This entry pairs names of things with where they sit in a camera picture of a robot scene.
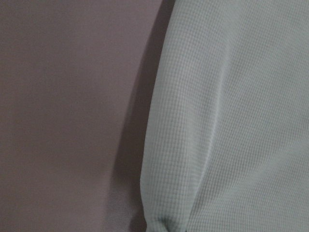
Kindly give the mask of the olive green long-sleeve shirt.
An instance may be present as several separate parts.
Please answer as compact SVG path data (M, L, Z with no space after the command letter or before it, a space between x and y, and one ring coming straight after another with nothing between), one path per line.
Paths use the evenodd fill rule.
M175 1L140 193L149 232L308 231L308 1Z

